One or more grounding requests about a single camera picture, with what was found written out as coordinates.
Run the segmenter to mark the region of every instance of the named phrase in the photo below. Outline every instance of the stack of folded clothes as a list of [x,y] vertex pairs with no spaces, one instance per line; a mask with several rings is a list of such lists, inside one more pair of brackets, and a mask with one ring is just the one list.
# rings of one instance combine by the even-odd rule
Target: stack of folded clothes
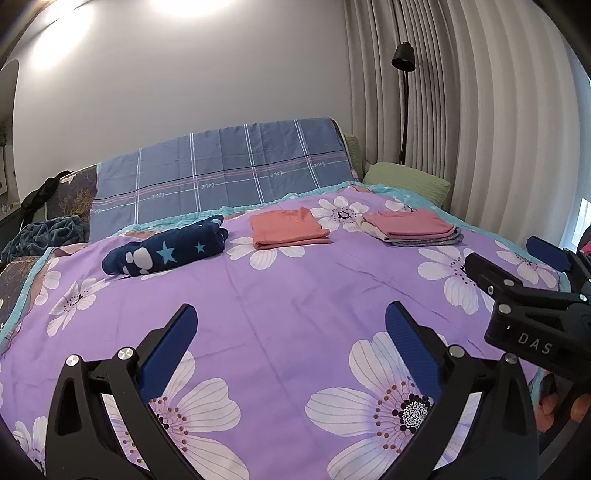
[[356,218],[362,231],[398,247],[455,245],[464,240],[462,231],[435,212],[375,212]]

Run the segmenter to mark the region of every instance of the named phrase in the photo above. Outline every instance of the pink folded towel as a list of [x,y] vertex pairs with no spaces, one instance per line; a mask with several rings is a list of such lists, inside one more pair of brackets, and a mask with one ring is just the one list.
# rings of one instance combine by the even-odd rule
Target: pink folded towel
[[454,225],[426,208],[419,208],[415,212],[366,213],[363,218],[388,238],[437,239],[451,235],[455,229]]
[[257,250],[332,242],[327,238],[330,230],[322,228],[304,207],[253,215],[251,227],[252,241]]

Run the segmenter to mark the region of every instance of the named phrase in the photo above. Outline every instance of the green pillow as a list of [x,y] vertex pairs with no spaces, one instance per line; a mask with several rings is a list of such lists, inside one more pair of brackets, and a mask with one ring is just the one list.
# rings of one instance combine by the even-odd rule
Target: green pillow
[[386,162],[371,165],[363,182],[383,183],[388,187],[411,190],[430,200],[439,208],[443,206],[450,188],[447,180],[411,167]]
[[347,149],[349,149],[351,165],[361,180],[363,178],[363,154],[361,153],[359,140],[357,140],[357,137],[354,137],[353,135],[345,135],[345,141],[347,142]]

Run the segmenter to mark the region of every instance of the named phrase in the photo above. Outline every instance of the rolled blanket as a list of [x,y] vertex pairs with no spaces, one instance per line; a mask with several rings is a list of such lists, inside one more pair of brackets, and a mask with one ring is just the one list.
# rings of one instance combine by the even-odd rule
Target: rolled blanket
[[173,228],[111,250],[102,262],[107,275],[147,275],[186,265],[223,252],[228,231],[223,215],[183,228]]

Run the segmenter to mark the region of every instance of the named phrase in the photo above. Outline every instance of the blue checkered cloth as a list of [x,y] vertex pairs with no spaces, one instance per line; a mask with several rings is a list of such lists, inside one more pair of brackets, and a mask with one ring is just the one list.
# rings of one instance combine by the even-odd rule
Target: blue checkered cloth
[[97,170],[91,241],[135,223],[258,205],[354,180],[330,118],[189,134],[103,162]]

